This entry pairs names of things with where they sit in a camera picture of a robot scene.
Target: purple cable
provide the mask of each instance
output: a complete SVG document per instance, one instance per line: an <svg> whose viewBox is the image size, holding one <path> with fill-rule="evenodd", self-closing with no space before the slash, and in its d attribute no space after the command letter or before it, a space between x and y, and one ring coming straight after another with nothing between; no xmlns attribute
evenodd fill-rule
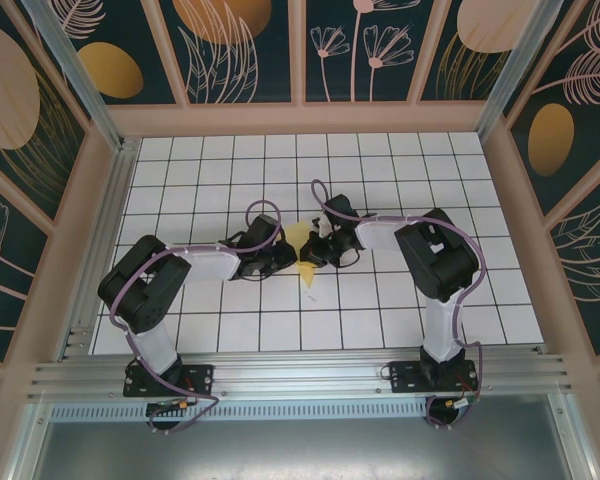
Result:
<svg viewBox="0 0 600 480"><path fill-rule="evenodd" d="M467 243L469 245L471 245L471 248L474 250L474 252L476 253L476 255L478 256L478 259L480 261L480 274L478 275L478 279L473 282L469 288L467 288L466 290L464 290L459 296L458 296L458 300L456 301L455 307L453 309L453 317L452 317L452 329L453 329L453 339L455 340L455 342L460 345L462 348L471 348L471 347L477 347L478 348L478 387L476 388L475 394L476 394L476 398L480 397L480 390L482 388L482 344L478 341L473 342L473 343L465 343L462 340L460 340L460 337L458 336L458 317L460 316L460 309L462 308L462 302L464 301L464 299L471 293L473 292L476 288L478 288L478 286L480 285L480 283L482 283L482 281L484 280L484 277L487 275L487 264L486 264L486 260L484 258L484 254L482 253L482 250L480 249L480 246L465 232L463 232L462 230L460 230L458 227L456 227L455 225L452 225L451 223L447 223L444 222L442 220L438 220L436 218L429 218L429 217L421 217L421 216L413 216L413 217L400 217L400 216L385 216L385 217L366 217L366 218L361 218L361 217L352 217L350 215L344 215L340 212L338 212L337 210L334 210L332 208L330 208L328 205L326 205L322 200L320 200L320 198L318 197L318 194L316 193L316 185L320 185L325 193L325 196L328 197L329 193L327 191L327 187L326 185L318 180L317 178L314 179L311 182L311 193L313 194L313 197L316 199L316 201L318 202L318 204L320 205L320 207L331 213L332 215L335 215L336 217L340 217L344 220L351 220L353 222L360 222L360 223L367 223L367 222L377 222L379 220L383 220L383 221L391 221L391 222L395 222L395 221L413 221L413 222L426 222L426 223L430 223L430 224L434 224L434 225L438 225L441 227L444 227L448 230L451 230L454 233L457 233L458 235L460 235L464 240L467 241ZM438 427L440 425L444 425L442 422L439 422L438 420L436 420L435 418L433 418L430 415L430 410L431 410L431 404L433 403L433 401L436 399L436 396L432 396L429 397L427 399L427 407L426 407L426 416L425 419L427 421L427 423L429 423L429 425L431 426L435 426ZM460 422L464 421L468 416L469 416L469 412L471 411L471 406L469 406L469 408L467 409L467 411L465 412L465 414L459 419L456 420L454 422L455 425L459 424Z"/></svg>
<svg viewBox="0 0 600 480"><path fill-rule="evenodd" d="M160 377L160 375L155 370L153 370L153 368L151 368L151 366L145 361L145 359L142 358L142 355L140 354L140 350L138 349L135 342L133 341L133 337L130 335L129 326L126 323L119 323L116 320L116 311L118 310L118 307L120 306L120 302L122 301L124 296L127 294L129 289L131 288L131 286L135 283L135 281L138 280L138 278L140 278L140 276L144 272L146 272L151 265L156 263L161 258L164 258L167 255L171 255L172 253L193 252L193 251L208 252L208 251L223 251L223 250L231 251L231 252L235 252L235 253L253 253L253 252L258 251L258 250L266 247L267 245L273 243L275 241L276 237L278 236L278 234L280 233L280 229L282 228L281 227L282 214L280 213L280 209L273 202L271 202L269 200L256 200L251 205L249 205L249 207L247 207L247 212L245 214L247 225L249 224L249 213L251 212L251 209L255 205L258 205L260 203L270 205L271 207L273 207L273 209L276 213L276 216L278 217L276 227L275 227L273 233L264 242L262 242L259 245L256 245L255 247L249 247L249 248L228 248L225 246L214 244L214 245L188 245L188 246L184 246L184 247L174 247L174 248L170 248L170 249L168 248L166 250L163 250L162 252L154 255L149 260L147 260L144 263L144 265L142 265L136 272L133 273L133 275L131 275L129 280L127 280L127 283L125 283L124 286L120 289L120 292L118 293L115 300L113 301L113 304L111 305L111 308L109 311L109 320L115 327L121 329L124 332L124 335L127 339L127 343L129 344L129 347L131 348L133 355L138 360L138 362L140 362L140 364L144 367L144 369L147 372L149 372L149 374L153 377L153 379L156 382L158 382L159 384L161 384L162 386L164 386L166 388L169 388L170 390L174 391L175 393L183 395L184 397L193 397L193 398L196 398L199 400L211 400L212 401L212 403L210 405L208 405L204 409L202 409L202 411L200 413L198 413L197 415L195 415L191 420L187 420L186 422L181 422L169 430L158 430L153 425L153 419L156 417L156 415L167 410L168 407L157 410L149 418L149 425L153 429L154 433L161 432L164 435L168 435L169 433L176 433L181 430L184 430L185 428L187 428L190 425L192 425L193 423L195 423L196 420L198 420L200 417L202 417L205 413L207 413L213 407L215 407L220 400L217 397L214 397L212 395L204 395L201 393L190 392L188 390L184 390L182 388L176 387L175 385L170 384L169 382L164 380L162 377Z"/></svg>

